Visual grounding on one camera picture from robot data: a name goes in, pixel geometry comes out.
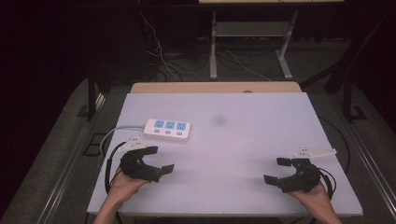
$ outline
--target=hand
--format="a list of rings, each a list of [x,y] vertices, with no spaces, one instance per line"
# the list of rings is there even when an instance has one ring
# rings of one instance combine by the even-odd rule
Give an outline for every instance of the hand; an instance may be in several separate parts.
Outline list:
[[[123,172],[120,172],[120,167],[116,171],[113,184],[103,202],[98,215],[96,216],[94,224],[109,224],[113,223],[114,216],[122,207],[123,203],[136,194],[139,188],[147,184],[147,180],[132,179]]]
[[[297,190],[289,192],[289,195],[299,200],[305,209],[321,223],[341,223],[332,208],[326,189],[320,182],[308,193],[305,193],[303,190]]]

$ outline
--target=power strip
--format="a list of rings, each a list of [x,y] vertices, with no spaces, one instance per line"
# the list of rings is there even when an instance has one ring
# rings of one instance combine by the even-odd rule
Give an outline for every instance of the power strip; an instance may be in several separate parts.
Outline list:
[[[187,142],[191,137],[191,125],[185,121],[149,119],[143,134],[151,138]]]

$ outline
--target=dark floor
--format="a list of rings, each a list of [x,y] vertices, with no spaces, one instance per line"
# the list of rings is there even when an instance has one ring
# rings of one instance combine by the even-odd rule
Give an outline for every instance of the dark floor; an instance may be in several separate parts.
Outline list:
[[[283,81],[274,50],[279,48],[278,40],[262,39],[251,42],[234,42],[224,38],[217,47],[218,81]],[[348,47],[347,40],[299,41],[291,43],[286,59],[293,75],[293,81],[302,82],[328,68],[341,58]],[[202,40],[202,53],[198,59],[184,57],[176,50],[165,52],[167,65],[173,71],[159,65],[157,81],[211,81],[208,73],[208,45]],[[253,74],[238,64],[233,56],[224,50],[236,52],[240,60]],[[322,121],[323,129],[334,148],[343,167],[347,166],[347,148],[350,149],[350,167],[347,177],[355,190],[364,215],[362,217],[343,217],[344,223],[395,223],[394,211],[389,210],[386,189],[396,189],[395,158],[396,136],[387,123],[365,98],[363,92],[354,89],[353,105],[361,108],[367,119],[349,123],[341,114],[342,93],[328,94],[323,89],[327,78],[323,78],[303,89],[308,93],[313,107]],[[111,130],[117,120],[126,93],[130,86],[114,85],[112,91],[99,94],[97,113],[92,121],[79,117],[78,112],[88,103],[87,80],[82,82],[70,96],[62,115],[58,118],[45,145],[37,156],[34,165],[26,176],[17,195],[5,213],[1,223],[92,223],[94,215],[86,216],[92,188],[99,174],[102,161],[98,157],[83,155],[87,145],[101,141],[100,133]],[[90,147],[96,152],[97,147]],[[375,166],[367,162],[372,157]],[[378,178],[384,176],[388,187]],[[388,201],[394,202],[390,195]],[[282,217],[281,223],[291,223],[295,217]],[[132,223],[130,217],[123,218]],[[136,223],[231,223],[230,219],[137,219]],[[308,223],[305,217],[299,223]],[[269,223],[260,218],[233,219],[233,223]]]

